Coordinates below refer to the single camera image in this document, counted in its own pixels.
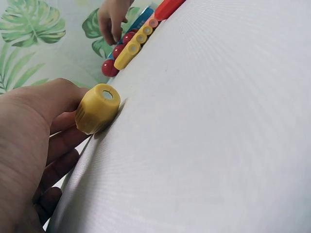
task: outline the white fabric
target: white fabric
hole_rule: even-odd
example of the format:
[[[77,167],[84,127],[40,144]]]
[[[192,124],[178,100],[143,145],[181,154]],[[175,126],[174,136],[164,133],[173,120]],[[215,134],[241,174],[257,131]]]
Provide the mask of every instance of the white fabric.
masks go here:
[[[187,0],[114,80],[50,232],[311,232],[310,12]]]

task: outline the hand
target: hand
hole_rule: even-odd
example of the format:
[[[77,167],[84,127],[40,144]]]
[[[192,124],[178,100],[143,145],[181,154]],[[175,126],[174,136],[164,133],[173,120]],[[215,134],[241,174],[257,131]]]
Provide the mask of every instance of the hand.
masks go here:
[[[105,41],[109,45],[121,40],[121,23],[127,22],[126,13],[134,0],[105,0],[99,8],[98,23]]]
[[[85,93],[57,79],[0,96],[0,232],[44,232],[62,194],[51,187],[87,138],[74,121]]]

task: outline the red bead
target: red bead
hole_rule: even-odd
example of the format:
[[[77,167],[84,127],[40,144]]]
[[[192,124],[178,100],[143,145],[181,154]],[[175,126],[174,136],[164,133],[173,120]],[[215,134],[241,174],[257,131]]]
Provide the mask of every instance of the red bead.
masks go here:
[[[113,58],[116,59],[124,48],[125,48],[125,45],[117,45],[112,51]]]
[[[115,62],[114,60],[109,59],[103,63],[102,72],[105,76],[115,77],[118,74],[119,70],[115,68],[114,62]]]
[[[123,43],[127,44],[128,42],[130,42],[130,40],[133,38],[134,35],[135,35],[135,32],[129,32],[125,34],[123,37]]]
[[[130,32],[136,33],[136,32],[138,32],[138,29],[137,29],[137,28],[134,28],[134,29],[132,29]]]

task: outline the yellow cap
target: yellow cap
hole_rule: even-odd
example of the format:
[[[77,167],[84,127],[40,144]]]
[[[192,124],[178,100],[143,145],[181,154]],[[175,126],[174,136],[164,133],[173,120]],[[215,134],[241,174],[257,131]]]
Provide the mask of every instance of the yellow cap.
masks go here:
[[[93,134],[110,124],[118,113],[121,102],[118,92],[107,84],[98,84],[89,90],[76,111],[77,129]]]
[[[151,35],[153,33],[153,28],[149,25],[143,25],[137,33],[144,33],[145,35]]]
[[[146,41],[147,41],[147,36],[144,34],[144,33],[136,33],[134,36],[133,36],[133,39],[134,41],[140,43],[140,44],[144,44]]]
[[[134,38],[130,42],[127,43],[125,48],[116,58],[114,66],[118,70],[124,69],[130,61],[138,54],[140,51],[140,44],[136,41],[133,41]]]

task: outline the tablecloth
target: tablecloth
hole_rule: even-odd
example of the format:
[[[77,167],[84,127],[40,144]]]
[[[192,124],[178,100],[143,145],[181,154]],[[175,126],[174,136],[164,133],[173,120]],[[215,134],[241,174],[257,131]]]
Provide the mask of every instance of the tablecloth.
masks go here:
[[[101,66],[112,47],[99,31],[96,13],[102,2],[0,1],[0,94],[55,78],[87,88],[107,82]],[[133,3],[124,32],[150,3]]]

